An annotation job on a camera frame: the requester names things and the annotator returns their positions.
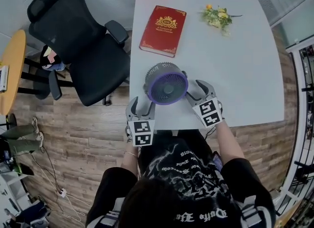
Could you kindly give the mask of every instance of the bracelet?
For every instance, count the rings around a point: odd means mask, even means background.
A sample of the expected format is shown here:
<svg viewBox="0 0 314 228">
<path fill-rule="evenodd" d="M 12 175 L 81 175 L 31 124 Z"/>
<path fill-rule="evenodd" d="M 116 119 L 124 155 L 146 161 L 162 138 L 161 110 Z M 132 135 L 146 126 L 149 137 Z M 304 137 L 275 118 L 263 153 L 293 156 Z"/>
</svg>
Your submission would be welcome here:
<svg viewBox="0 0 314 228">
<path fill-rule="evenodd" d="M 138 158 L 137 155 L 135 155 L 135 154 L 133 154 L 133 153 L 131 153 L 131 152 L 126 151 L 126 152 L 124 152 L 124 153 L 130 154 L 130 155 L 134 156 L 136 159 Z"/>
</svg>

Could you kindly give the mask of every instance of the chair armrest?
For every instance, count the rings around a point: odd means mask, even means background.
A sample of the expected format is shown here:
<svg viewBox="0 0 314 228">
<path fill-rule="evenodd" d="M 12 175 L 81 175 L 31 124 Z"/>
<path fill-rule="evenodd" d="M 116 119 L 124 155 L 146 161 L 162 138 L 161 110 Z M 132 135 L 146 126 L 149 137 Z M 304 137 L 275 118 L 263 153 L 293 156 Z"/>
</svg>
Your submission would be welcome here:
<svg viewBox="0 0 314 228">
<path fill-rule="evenodd" d="M 106 23 L 105 27 L 114 37 L 114 39 L 118 42 L 118 44 L 123 44 L 129 38 L 126 29 L 124 29 L 121 24 L 114 20 L 111 20 L 108 23 Z"/>
<path fill-rule="evenodd" d="M 58 100 L 62 96 L 61 88 L 58 84 L 58 77 L 55 70 L 49 74 L 49 87 L 50 92 L 55 100 Z"/>
</svg>

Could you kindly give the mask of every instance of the power strip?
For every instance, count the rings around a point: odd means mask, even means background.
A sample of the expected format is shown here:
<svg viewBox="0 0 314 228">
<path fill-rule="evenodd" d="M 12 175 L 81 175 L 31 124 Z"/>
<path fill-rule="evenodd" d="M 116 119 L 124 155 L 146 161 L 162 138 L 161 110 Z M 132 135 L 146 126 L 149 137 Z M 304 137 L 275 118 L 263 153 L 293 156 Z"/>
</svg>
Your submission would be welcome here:
<svg viewBox="0 0 314 228">
<path fill-rule="evenodd" d="M 0 92 L 5 92 L 8 82 L 9 66 L 4 65 L 0 69 Z"/>
<path fill-rule="evenodd" d="M 61 192 L 58 193 L 62 198 L 65 198 L 65 196 L 67 195 L 67 191 L 64 188 L 62 188 Z"/>
</svg>

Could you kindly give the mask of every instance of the red book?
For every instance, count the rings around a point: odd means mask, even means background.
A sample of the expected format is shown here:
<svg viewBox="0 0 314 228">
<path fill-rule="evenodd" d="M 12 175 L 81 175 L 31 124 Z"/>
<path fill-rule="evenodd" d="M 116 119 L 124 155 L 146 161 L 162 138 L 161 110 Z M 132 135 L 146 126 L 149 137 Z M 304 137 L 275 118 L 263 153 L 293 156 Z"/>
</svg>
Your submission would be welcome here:
<svg viewBox="0 0 314 228">
<path fill-rule="evenodd" d="M 140 49 L 174 57 L 186 12 L 164 6 L 156 6 L 146 25 Z"/>
</svg>

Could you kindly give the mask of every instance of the black t-shirt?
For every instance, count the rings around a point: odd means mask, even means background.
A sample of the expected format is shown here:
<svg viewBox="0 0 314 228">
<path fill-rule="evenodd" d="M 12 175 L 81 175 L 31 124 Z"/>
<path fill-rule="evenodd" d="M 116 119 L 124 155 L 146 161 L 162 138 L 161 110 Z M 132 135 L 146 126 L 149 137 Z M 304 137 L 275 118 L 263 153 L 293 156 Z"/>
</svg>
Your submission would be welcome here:
<svg viewBox="0 0 314 228">
<path fill-rule="evenodd" d="M 250 163 L 241 158 L 225 164 L 221 173 L 212 159 L 200 158 L 181 139 L 154 153 L 143 177 L 158 178 L 173 185 L 181 199 L 175 222 L 180 227 L 241 227 L 241 210 L 236 201 L 256 196 L 256 205 L 266 207 L 275 223 L 269 192 L 262 186 Z M 137 182 L 130 171 L 110 168 L 105 171 L 87 224 L 113 210 L 115 201 L 125 197 Z"/>
<path fill-rule="evenodd" d="M 13 219 L 10 220 L 9 226 L 11 228 L 21 228 L 23 223 L 24 223 L 24 218 L 20 216 L 16 216 L 15 221 Z"/>
</svg>

